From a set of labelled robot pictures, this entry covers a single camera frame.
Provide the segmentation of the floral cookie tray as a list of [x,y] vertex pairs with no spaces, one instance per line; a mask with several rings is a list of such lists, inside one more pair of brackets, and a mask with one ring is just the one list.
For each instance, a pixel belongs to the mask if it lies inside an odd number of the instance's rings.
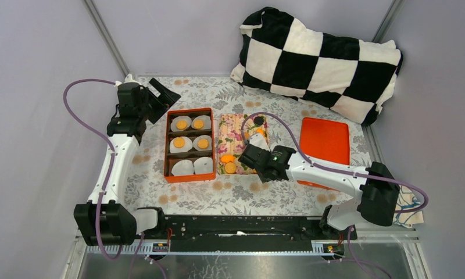
[[229,154],[234,155],[236,157],[234,163],[237,167],[236,173],[238,175],[246,175],[246,174],[255,174],[256,171],[254,169],[248,168],[246,165],[240,163],[238,161],[239,156],[245,149],[244,143],[244,133],[249,133],[250,136],[257,134],[256,130],[261,128],[266,133],[265,138],[268,141],[268,124],[265,115],[258,115],[263,116],[265,119],[265,123],[262,126],[256,126],[253,123],[253,118],[248,119],[247,114],[223,114],[220,116],[219,121],[219,136],[218,136],[218,146],[217,146],[217,154],[218,154],[218,173],[223,175],[228,175],[224,171],[224,163],[220,161],[220,158],[223,155]]

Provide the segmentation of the orange compartment cookie box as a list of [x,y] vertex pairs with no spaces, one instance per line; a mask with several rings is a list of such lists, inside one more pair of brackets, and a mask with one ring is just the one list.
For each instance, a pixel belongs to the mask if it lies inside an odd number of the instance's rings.
[[168,183],[216,178],[213,121],[211,108],[168,112],[163,172]]

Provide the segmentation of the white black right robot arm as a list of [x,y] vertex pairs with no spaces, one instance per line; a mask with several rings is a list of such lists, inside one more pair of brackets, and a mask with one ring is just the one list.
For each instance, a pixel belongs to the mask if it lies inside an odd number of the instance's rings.
[[384,164],[348,166],[312,158],[286,146],[268,151],[252,144],[238,160],[254,169],[262,182],[304,181],[349,195],[350,200],[325,208],[319,222],[324,238],[334,239],[355,224],[389,227],[393,223],[400,187]]

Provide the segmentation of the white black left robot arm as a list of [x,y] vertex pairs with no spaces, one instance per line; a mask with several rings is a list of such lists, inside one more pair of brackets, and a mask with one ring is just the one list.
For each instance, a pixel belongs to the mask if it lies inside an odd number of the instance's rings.
[[131,245],[136,235],[146,232],[158,239],[166,233],[161,208],[139,208],[133,212],[124,201],[128,171],[146,131],[180,99],[157,79],[148,85],[131,75],[115,81],[118,102],[106,133],[90,128],[107,144],[105,160],[95,187],[86,203],[77,204],[74,218],[88,246]]

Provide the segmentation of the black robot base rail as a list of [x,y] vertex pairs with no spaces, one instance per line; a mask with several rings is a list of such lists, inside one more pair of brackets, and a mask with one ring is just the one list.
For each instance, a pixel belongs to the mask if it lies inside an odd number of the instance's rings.
[[171,252],[313,252],[314,243],[357,239],[355,229],[336,231],[318,217],[167,215],[145,232]]

